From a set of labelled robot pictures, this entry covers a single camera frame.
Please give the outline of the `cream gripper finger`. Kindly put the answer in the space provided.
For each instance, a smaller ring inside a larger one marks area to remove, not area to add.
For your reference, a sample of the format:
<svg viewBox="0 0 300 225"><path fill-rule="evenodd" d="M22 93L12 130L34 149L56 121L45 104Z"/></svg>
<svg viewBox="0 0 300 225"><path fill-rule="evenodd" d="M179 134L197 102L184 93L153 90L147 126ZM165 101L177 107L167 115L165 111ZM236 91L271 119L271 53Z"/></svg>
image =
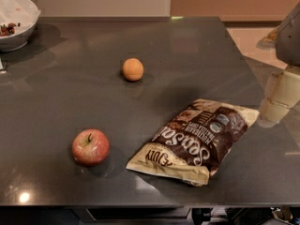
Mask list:
<svg viewBox="0 0 300 225"><path fill-rule="evenodd" d="M286 67L272 73L260 105L260 125L276 125L300 101L300 67Z"/></svg>

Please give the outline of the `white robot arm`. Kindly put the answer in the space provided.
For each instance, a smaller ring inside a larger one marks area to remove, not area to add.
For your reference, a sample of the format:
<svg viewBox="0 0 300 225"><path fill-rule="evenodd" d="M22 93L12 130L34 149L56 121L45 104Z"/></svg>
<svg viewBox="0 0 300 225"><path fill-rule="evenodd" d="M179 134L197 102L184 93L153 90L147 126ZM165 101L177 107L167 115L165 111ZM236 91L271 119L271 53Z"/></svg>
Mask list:
<svg viewBox="0 0 300 225"><path fill-rule="evenodd" d="M300 3L280 24L275 48L277 59L287 66L267 80L258 120L263 128L278 124L300 101Z"/></svg>

